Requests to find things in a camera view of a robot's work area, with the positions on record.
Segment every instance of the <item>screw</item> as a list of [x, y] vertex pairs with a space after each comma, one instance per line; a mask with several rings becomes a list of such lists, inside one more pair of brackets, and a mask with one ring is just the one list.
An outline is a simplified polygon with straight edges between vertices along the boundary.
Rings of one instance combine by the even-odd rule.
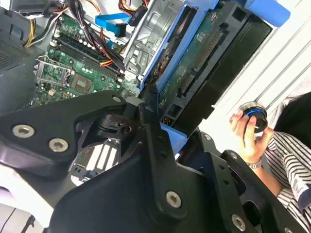
[[208, 141], [212, 140], [212, 138], [211, 138], [208, 134], [205, 134], [204, 137], [205, 137]]
[[231, 152], [230, 155], [231, 155], [234, 159], [238, 159], [238, 156], [236, 155], [236, 153]]
[[181, 199], [179, 195], [173, 191], [168, 191], [166, 193], [166, 201], [174, 208], [179, 208], [181, 206]]
[[233, 224], [238, 228], [241, 232], [244, 232], [246, 229], [246, 225], [243, 219], [238, 215], [232, 215], [231, 220]]
[[285, 233], [293, 233], [293, 231], [287, 227], [284, 228]]
[[149, 112], [152, 112], [153, 113], [153, 109], [152, 109], [152, 107], [150, 107], [149, 105], [146, 105], [146, 107], [145, 107]]
[[12, 133], [16, 137], [28, 138], [34, 135], [35, 129], [30, 125], [16, 125], [12, 129]]
[[49, 142], [49, 147], [54, 152], [64, 152], [68, 149], [68, 142], [61, 138], [54, 138]]
[[114, 97], [112, 97], [112, 99], [115, 101], [115, 102], [121, 102], [121, 99], [119, 98], [119, 97], [116, 97], [116, 96], [114, 96]]

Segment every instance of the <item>watch band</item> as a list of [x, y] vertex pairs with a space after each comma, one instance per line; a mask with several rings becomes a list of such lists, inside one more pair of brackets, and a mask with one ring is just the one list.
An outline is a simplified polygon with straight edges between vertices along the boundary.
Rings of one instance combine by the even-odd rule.
[[251, 168], [251, 169], [256, 169], [262, 166], [262, 159], [260, 158], [260, 160], [255, 163], [255, 164], [248, 164], [247, 165]]

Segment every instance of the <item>motherboard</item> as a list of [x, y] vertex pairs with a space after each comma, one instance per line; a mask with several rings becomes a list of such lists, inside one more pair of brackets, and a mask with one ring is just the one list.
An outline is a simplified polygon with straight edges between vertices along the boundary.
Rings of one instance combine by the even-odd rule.
[[[117, 52], [123, 46], [110, 43]], [[101, 67], [99, 54], [85, 41], [80, 26], [63, 15], [45, 55], [38, 57], [38, 80], [33, 105], [42, 105], [90, 93], [113, 90], [124, 98], [137, 97], [138, 80], [128, 80], [116, 66]]]

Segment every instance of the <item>black cap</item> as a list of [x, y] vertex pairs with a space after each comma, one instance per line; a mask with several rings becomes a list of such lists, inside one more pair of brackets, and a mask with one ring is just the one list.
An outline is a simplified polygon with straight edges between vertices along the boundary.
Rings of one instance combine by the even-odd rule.
[[248, 115], [249, 118], [254, 116], [256, 117], [256, 127], [255, 127], [255, 133], [260, 133], [264, 131], [265, 128], [268, 126], [267, 121], [267, 112], [265, 109], [261, 107], [251, 107], [246, 110], [244, 110], [244, 115]]

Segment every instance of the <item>wire bundle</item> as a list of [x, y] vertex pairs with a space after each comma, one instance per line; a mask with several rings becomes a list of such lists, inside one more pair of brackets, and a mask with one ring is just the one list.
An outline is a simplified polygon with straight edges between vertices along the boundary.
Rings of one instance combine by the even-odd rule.
[[47, 26], [45, 27], [44, 31], [37, 36], [36, 38], [30, 37], [31, 35], [29, 35], [29, 38], [26, 42], [26, 44], [24, 45], [25, 47], [30, 47], [36, 43], [39, 43], [40, 41], [44, 40], [47, 35], [50, 33], [51, 29], [53, 28], [53, 24], [59, 19], [59, 17], [68, 9], [68, 7], [64, 8], [64, 9], [58, 9], [55, 12], [58, 12], [56, 15], [53, 15], [52, 17], [50, 17]]
[[23, 46], [25, 47], [29, 47], [35, 35], [35, 19], [30, 19], [29, 21], [30, 21], [30, 32], [27, 41], [23, 44]]
[[101, 61], [101, 65], [109, 66], [112, 63], [115, 63], [121, 70], [124, 71], [125, 67], [123, 64], [123, 58], [107, 45], [104, 39], [104, 34], [102, 32], [100, 35], [97, 35], [96, 32], [84, 20], [82, 4], [78, 0], [66, 1], [70, 12], [83, 30], [87, 42], [94, 46], [103, 55], [105, 55], [105, 58], [103, 57], [103, 60]]
[[[148, 1], [147, 0], [142, 0], [142, 5], [147, 7], [148, 6]], [[132, 17], [136, 13], [136, 11], [137, 11], [137, 9], [133, 9], [131, 6], [129, 6], [126, 3], [125, 0], [119, 0], [119, 9], [122, 12], [128, 14], [129, 17]]]

